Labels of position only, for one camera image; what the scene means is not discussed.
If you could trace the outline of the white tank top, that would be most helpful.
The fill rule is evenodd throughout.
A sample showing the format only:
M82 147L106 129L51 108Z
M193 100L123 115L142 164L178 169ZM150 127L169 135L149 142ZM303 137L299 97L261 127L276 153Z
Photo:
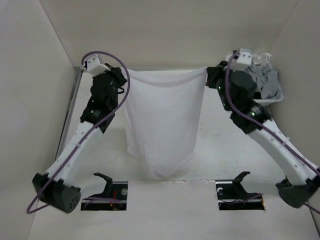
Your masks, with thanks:
M159 76L129 70L129 76L127 151L152 179L167 179L193 159L207 71Z

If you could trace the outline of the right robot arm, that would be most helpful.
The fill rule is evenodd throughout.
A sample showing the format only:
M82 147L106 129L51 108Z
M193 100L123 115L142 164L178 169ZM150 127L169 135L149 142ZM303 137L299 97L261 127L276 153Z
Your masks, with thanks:
M244 181L243 171L232 181L232 192L238 198L254 193L280 197L287 205L300 208L320 188L320 168L305 158L290 140L281 133L270 112L253 97L257 88L249 73L233 71L227 61L207 67L205 85L216 89L230 119L245 135L258 143L284 172L284 179L271 184L267 190L262 181L254 185Z

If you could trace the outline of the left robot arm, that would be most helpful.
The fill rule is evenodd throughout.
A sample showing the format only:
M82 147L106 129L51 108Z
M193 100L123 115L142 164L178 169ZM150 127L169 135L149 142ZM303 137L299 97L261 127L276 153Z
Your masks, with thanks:
M92 75L91 97L75 133L45 173L37 173L32 179L36 198L66 214L82 200L105 200L112 195L113 180L109 176L96 172L83 182L76 182L75 177L90 148L101 139L122 105L118 96L129 92L123 88L128 78L121 68L105 63L87 71Z

